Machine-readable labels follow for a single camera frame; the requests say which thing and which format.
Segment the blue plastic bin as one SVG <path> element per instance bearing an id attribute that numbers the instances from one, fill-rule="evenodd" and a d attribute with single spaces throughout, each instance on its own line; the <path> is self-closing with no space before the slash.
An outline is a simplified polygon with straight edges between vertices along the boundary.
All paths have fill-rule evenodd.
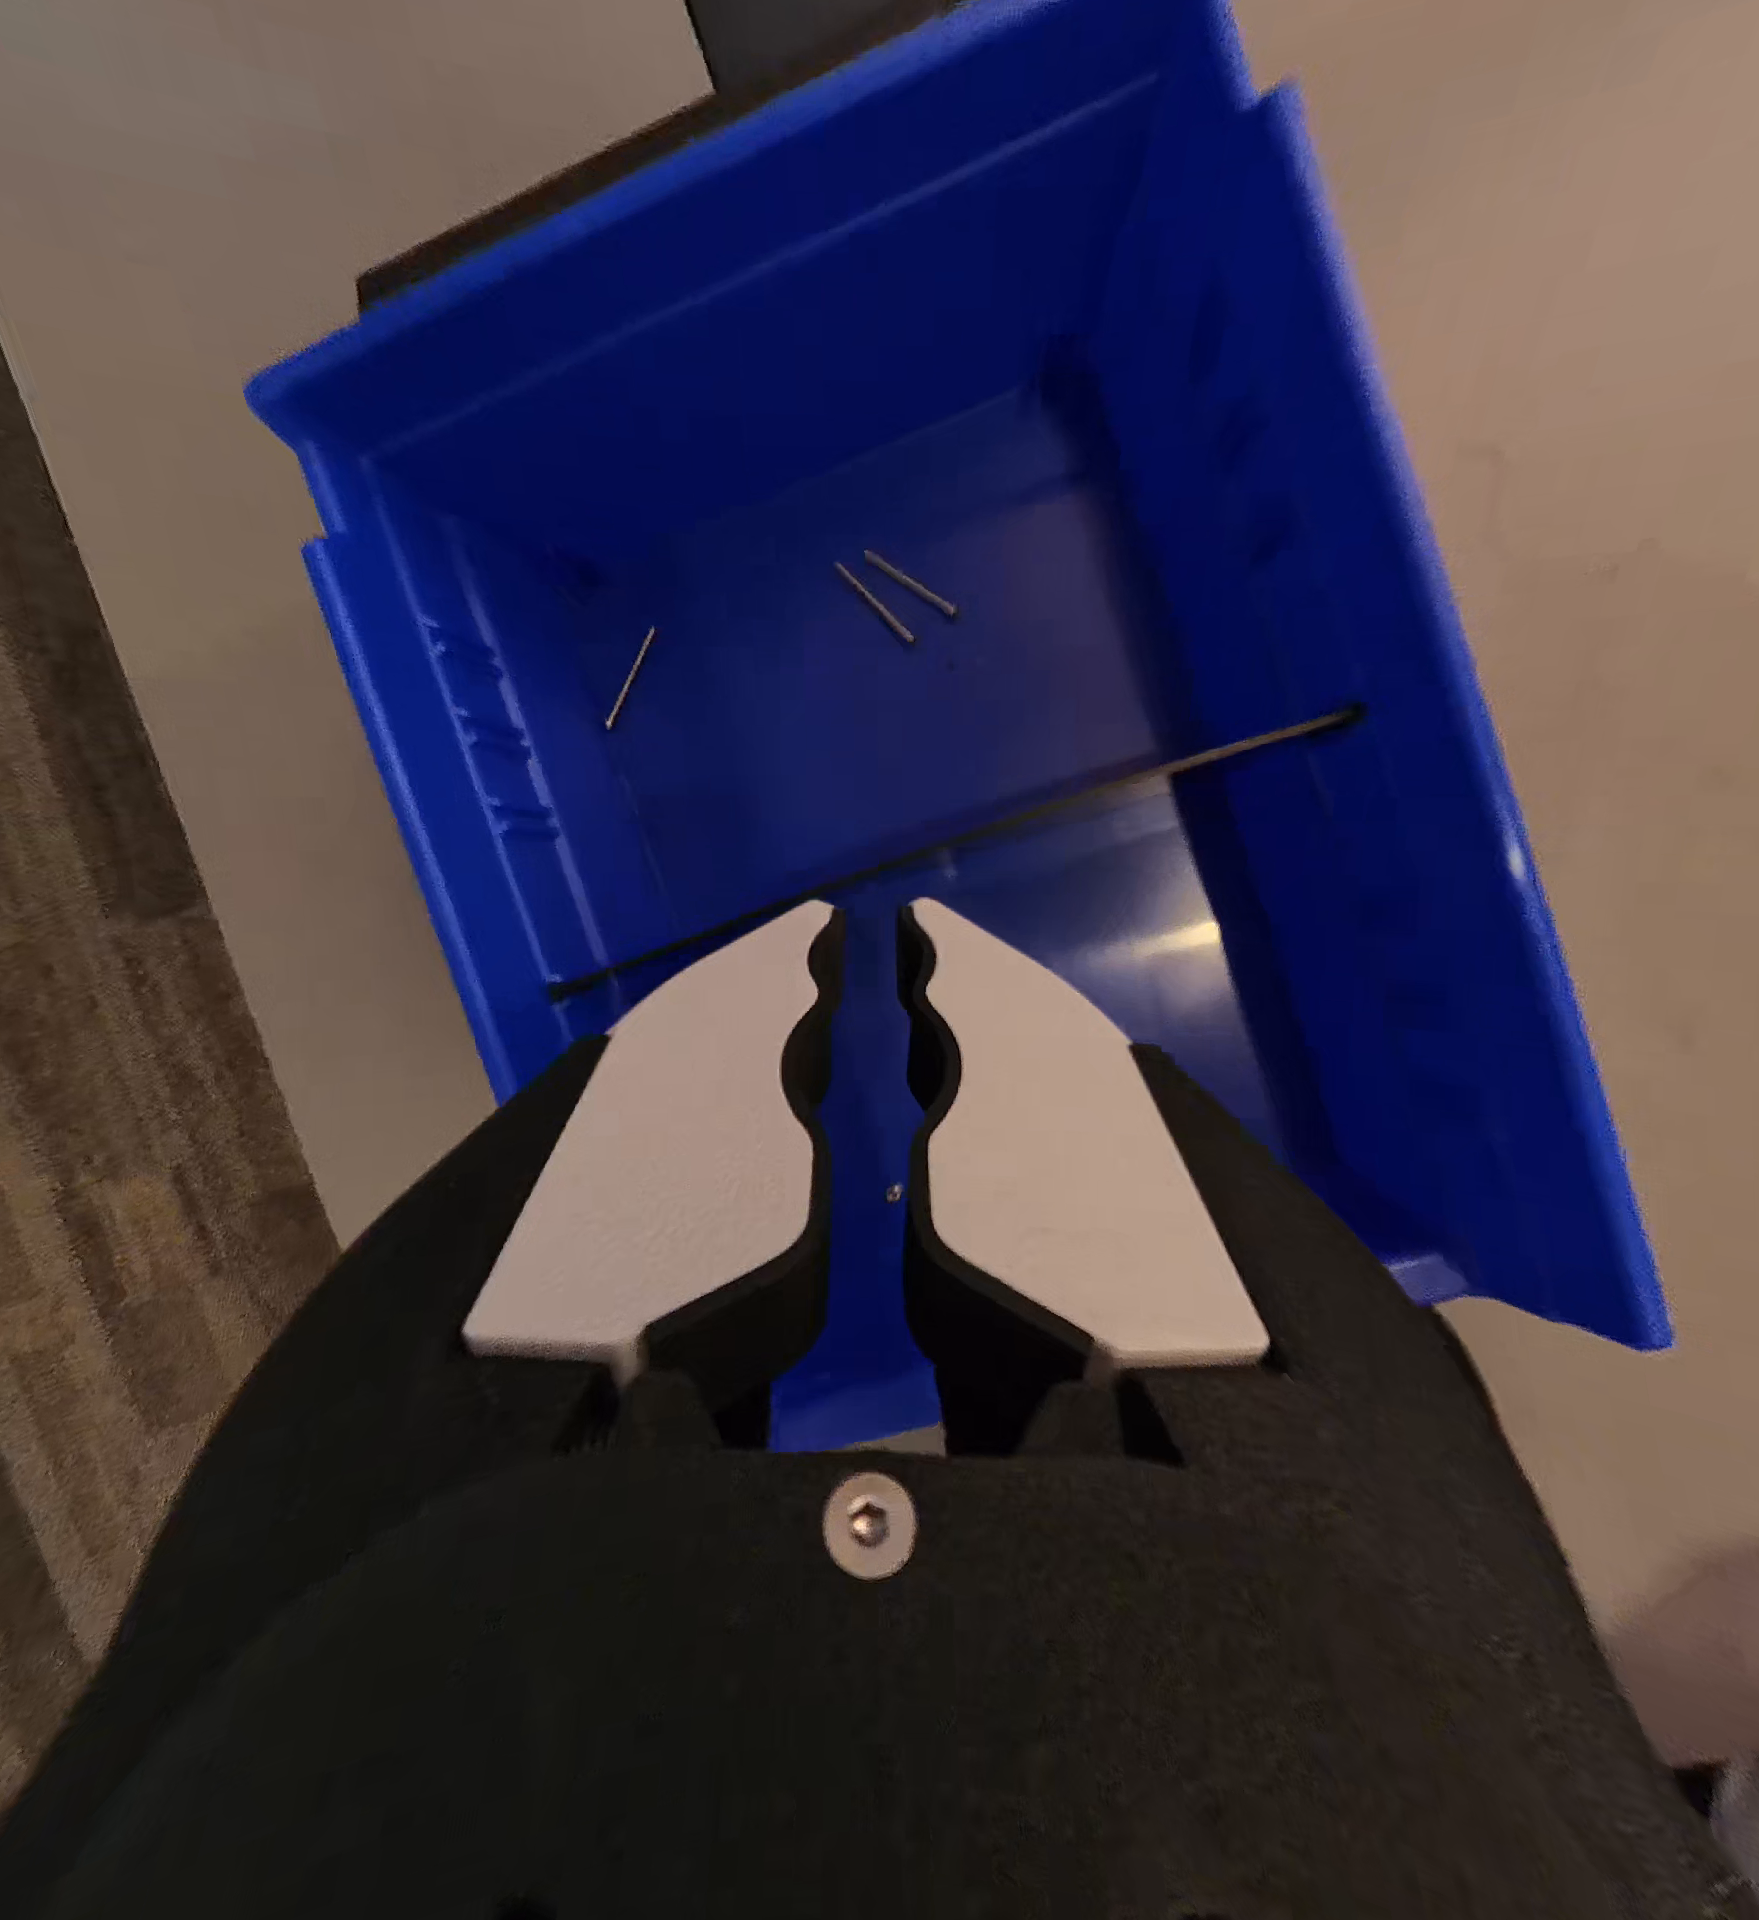
<path id="1" fill-rule="evenodd" d="M 564 1006 L 550 974 L 1365 700 L 832 892 L 834 1269 L 778 1452 L 936 1418 L 889 1205 L 916 892 L 1169 1053 L 1413 1300 L 1673 1349 L 1311 138 L 1225 4 L 955 4 L 249 410 L 310 479 L 314 600 L 501 1097 L 709 943 Z"/>

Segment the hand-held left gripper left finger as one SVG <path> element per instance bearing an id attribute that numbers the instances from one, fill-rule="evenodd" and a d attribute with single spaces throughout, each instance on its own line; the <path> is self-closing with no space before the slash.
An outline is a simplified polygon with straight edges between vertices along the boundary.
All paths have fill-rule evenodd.
<path id="1" fill-rule="evenodd" d="M 832 1306 L 832 1024 L 847 913 L 802 898 L 622 1012 L 475 1306 L 462 1350 L 676 1372 L 769 1452 Z"/>

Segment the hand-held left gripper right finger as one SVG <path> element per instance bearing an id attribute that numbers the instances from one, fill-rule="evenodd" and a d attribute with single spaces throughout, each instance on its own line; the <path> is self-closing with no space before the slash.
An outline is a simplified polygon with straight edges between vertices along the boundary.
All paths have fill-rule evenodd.
<path id="1" fill-rule="evenodd" d="M 1274 1340 L 1132 1043 L 936 898 L 899 913 L 902 1306 L 945 1446 L 1010 1455 L 1050 1386 L 1264 1366 Z"/>

